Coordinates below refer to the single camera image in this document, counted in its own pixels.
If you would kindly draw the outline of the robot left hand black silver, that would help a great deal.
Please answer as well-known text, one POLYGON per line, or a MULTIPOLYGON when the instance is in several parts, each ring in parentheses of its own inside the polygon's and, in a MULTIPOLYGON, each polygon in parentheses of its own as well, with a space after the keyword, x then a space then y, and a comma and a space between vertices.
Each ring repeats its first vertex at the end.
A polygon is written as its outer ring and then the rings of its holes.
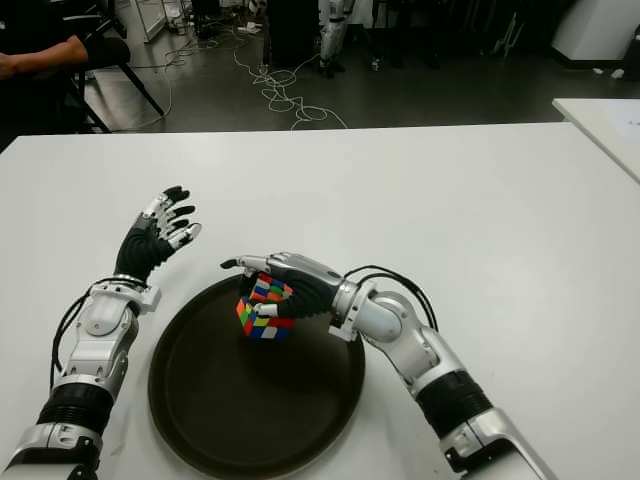
POLYGON ((189 197, 189 190, 172 186, 141 210, 120 245, 115 276, 146 282, 156 267, 196 239, 202 226, 189 220, 196 207, 181 205, 189 197))

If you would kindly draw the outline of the robot right hand black silver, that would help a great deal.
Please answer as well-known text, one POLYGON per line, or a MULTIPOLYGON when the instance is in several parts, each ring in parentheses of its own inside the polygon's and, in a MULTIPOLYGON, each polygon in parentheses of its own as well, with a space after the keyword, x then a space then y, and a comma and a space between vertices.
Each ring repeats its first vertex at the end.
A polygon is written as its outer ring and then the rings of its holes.
POLYGON ((253 288, 259 273, 281 281, 293 290, 288 298, 277 303, 255 301, 254 311, 258 316, 299 319, 322 314, 331 309, 343 283, 343 277, 326 265, 289 252, 232 257, 223 261, 220 267, 244 269, 246 279, 241 285, 242 294, 253 288))

